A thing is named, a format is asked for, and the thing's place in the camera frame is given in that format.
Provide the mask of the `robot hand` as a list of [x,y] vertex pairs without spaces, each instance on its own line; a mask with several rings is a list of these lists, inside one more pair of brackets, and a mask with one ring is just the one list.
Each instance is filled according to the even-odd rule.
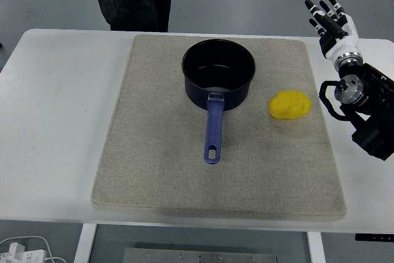
[[311,15],[309,23],[320,37],[324,58],[337,64],[344,59],[363,61],[355,23],[337,0],[320,1],[318,4],[305,0],[305,6]]

